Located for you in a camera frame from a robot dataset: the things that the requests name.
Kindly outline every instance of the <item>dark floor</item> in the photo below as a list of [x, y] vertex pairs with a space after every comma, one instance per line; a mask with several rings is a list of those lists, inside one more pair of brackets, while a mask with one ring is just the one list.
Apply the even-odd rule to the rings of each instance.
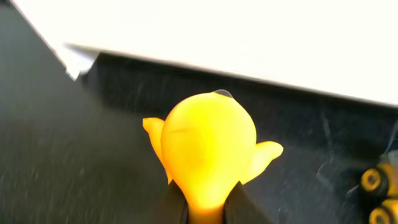
[[275, 223], [366, 223], [347, 192], [385, 150], [392, 108], [109, 55], [73, 82], [1, 6], [0, 223], [142, 223], [167, 188], [142, 118], [219, 88], [252, 115], [258, 141], [285, 147], [246, 185]]

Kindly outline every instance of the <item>black surface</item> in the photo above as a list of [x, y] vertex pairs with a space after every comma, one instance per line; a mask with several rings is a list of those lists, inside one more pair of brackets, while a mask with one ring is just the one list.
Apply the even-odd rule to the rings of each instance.
[[0, 223], [142, 223], [167, 189], [142, 118], [228, 90], [284, 153], [245, 185], [276, 223], [366, 223], [356, 186], [396, 111], [101, 55], [76, 82], [0, 7]]

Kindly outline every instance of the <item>toy neck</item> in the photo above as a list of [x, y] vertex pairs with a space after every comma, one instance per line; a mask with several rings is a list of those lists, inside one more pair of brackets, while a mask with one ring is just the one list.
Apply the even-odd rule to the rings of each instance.
[[224, 217], [224, 204], [211, 209], [197, 209], [188, 206], [188, 224], [222, 224]]

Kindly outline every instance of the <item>rubber duck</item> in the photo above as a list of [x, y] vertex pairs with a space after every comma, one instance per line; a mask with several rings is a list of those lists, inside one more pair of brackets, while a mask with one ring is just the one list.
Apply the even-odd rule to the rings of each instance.
[[256, 143], [252, 118], [226, 90], [188, 97], [165, 121], [144, 118], [142, 125], [168, 182], [184, 194], [189, 224], [221, 224], [234, 186], [260, 175], [283, 151], [276, 142]]

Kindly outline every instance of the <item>yellow ring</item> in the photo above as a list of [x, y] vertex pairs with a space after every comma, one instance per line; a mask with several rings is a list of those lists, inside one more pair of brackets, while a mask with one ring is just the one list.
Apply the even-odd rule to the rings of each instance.
[[390, 216], [386, 212], [385, 209], [383, 208], [375, 208], [370, 216], [369, 216], [369, 223], [370, 224], [391, 224], [390, 222]]
[[378, 170], [368, 169], [361, 178], [361, 185], [364, 190], [371, 192], [381, 183], [381, 176]]

